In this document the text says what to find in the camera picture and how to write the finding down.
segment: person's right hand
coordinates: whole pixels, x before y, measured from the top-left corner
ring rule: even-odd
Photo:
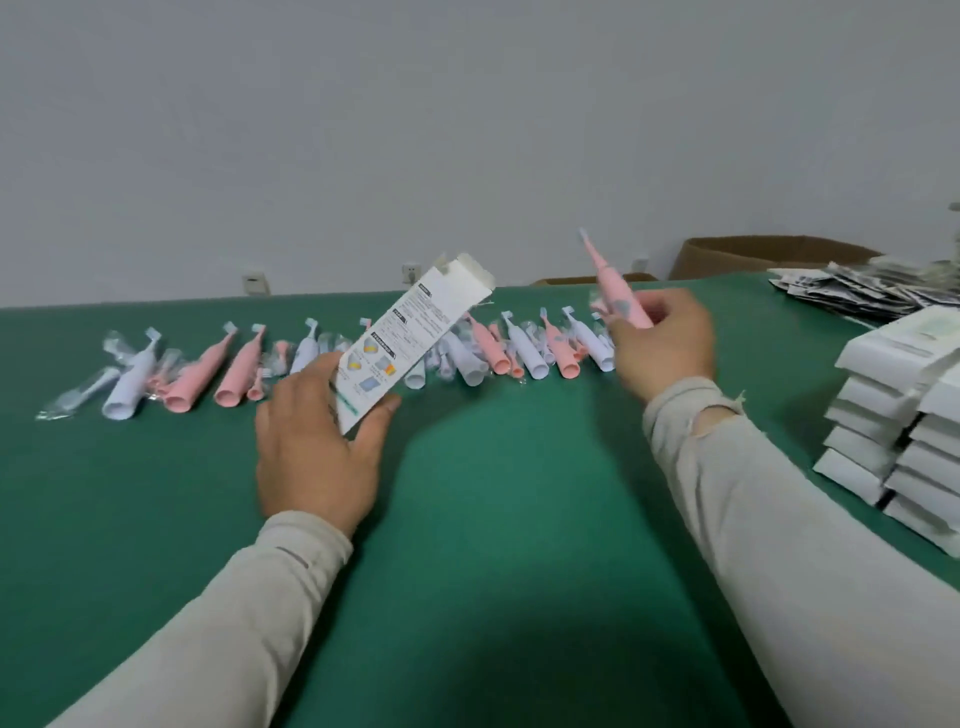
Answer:
[[[636,299],[654,322],[638,329],[610,321],[616,344],[616,371],[627,389],[649,402],[689,376],[713,379],[713,322],[685,288],[637,291]]]

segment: beige long sleeve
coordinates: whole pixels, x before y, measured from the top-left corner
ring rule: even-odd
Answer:
[[[316,516],[273,516],[200,596],[51,725],[267,726],[351,552]]]
[[[673,499],[798,728],[960,724],[960,594],[852,518],[726,400],[686,379],[644,430]]]

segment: person's left hand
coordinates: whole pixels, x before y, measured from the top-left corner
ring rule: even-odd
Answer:
[[[360,423],[353,442],[333,419],[330,380],[340,353],[317,357],[283,379],[256,409],[257,490],[263,515],[304,511],[351,538],[376,500],[380,454],[400,397],[387,395]]]

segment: white cardboard box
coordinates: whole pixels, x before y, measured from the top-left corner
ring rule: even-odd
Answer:
[[[960,457],[960,425],[938,415],[924,415],[910,437],[954,457]]]
[[[954,559],[960,558],[960,533],[950,529],[946,523],[932,513],[924,510],[910,498],[897,494],[883,512],[920,534],[935,546],[942,548]]]
[[[917,416],[917,406],[923,391],[911,389],[904,394],[893,387],[867,379],[865,376],[851,375],[844,383],[837,399],[859,404],[871,412],[886,417],[906,427]]]
[[[907,393],[960,361],[960,310],[931,306],[857,336],[836,366]]]
[[[930,387],[920,402],[920,409],[960,423],[960,365],[948,369]]]
[[[886,493],[881,478],[834,449],[827,449],[813,466],[813,470],[862,497],[871,505],[876,505],[876,502]]]
[[[927,443],[913,442],[903,451],[897,464],[930,478],[960,496],[960,459],[953,455],[947,455]]]
[[[900,465],[890,473],[886,485],[942,519],[952,530],[960,528],[960,496],[952,491]]]
[[[859,404],[843,400],[834,400],[824,417],[869,437],[885,448],[892,447],[899,439],[900,433],[903,432],[903,427],[893,420],[880,417]]]
[[[830,431],[824,445],[846,455],[854,463],[867,469],[879,478],[885,478],[894,469],[900,455],[896,449],[885,448],[869,437],[854,432],[842,425]]]

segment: electrical outlet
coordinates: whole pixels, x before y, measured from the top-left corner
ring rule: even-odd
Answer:
[[[413,285],[420,280],[420,264],[404,263],[400,266],[400,274],[403,276],[404,285]]]
[[[265,273],[245,273],[243,275],[243,292],[248,296],[269,296],[270,284]]]
[[[638,255],[630,264],[631,273],[646,273],[647,266],[650,264],[650,256],[647,254]]]

